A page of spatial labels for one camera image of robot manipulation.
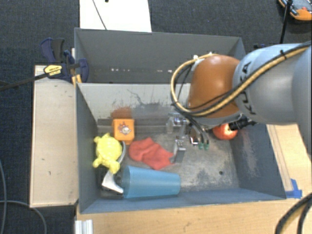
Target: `orange block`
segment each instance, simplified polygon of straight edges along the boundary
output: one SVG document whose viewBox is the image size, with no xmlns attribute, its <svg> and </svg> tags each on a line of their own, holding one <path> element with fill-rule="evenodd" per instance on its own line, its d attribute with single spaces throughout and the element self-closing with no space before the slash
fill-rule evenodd
<svg viewBox="0 0 312 234">
<path fill-rule="evenodd" d="M 135 120 L 113 119 L 113 135 L 115 139 L 130 145 L 135 138 Z"/>
</svg>

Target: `blue clamp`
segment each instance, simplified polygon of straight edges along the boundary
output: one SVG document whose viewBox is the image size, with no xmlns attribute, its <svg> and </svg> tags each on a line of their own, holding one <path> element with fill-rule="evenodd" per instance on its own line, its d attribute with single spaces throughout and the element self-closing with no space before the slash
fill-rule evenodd
<svg viewBox="0 0 312 234">
<path fill-rule="evenodd" d="M 62 66 L 61 75 L 49 78 L 57 78 L 67 82 L 72 81 L 73 75 L 70 73 L 70 69 L 78 69 L 81 76 L 81 81 L 86 82 L 89 76 L 89 66 L 86 58 L 78 60 L 75 64 L 75 59 L 68 50 L 62 51 L 64 39 L 52 39 L 47 38 L 40 44 L 40 50 L 42 55 L 47 59 L 49 64 L 57 63 Z M 61 56 L 64 55 L 66 63 L 63 63 Z"/>
</svg>

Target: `white plastic piece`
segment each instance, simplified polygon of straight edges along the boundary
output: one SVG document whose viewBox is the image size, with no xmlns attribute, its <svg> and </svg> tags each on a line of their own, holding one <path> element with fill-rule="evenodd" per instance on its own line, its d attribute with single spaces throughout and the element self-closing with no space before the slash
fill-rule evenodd
<svg viewBox="0 0 312 234">
<path fill-rule="evenodd" d="M 193 72 L 195 70 L 195 68 L 203 61 L 204 59 L 198 59 L 191 68 L 191 71 Z"/>
<path fill-rule="evenodd" d="M 123 189 L 115 183 L 114 174 L 112 174 L 110 171 L 108 171 L 105 175 L 102 186 L 120 194 L 123 194 Z"/>
<path fill-rule="evenodd" d="M 93 220 L 75 221 L 75 234 L 93 234 Z"/>
</svg>

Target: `blue plastic cup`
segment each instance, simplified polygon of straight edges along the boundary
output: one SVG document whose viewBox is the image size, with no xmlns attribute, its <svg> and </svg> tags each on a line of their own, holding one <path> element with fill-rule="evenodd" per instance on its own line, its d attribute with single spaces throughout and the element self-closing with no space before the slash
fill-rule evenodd
<svg viewBox="0 0 312 234">
<path fill-rule="evenodd" d="M 121 186 L 125 198 L 177 195 L 181 180 L 178 174 L 126 166 Z"/>
</svg>

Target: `red fruit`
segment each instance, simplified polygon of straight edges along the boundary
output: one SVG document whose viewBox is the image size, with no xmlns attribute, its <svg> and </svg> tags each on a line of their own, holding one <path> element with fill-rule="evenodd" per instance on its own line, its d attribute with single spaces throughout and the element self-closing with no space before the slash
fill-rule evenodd
<svg viewBox="0 0 312 234">
<path fill-rule="evenodd" d="M 237 135 L 237 132 L 238 130 L 231 130 L 228 124 L 223 124 L 213 128 L 213 133 L 218 139 L 232 139 Z"/>
</svg>

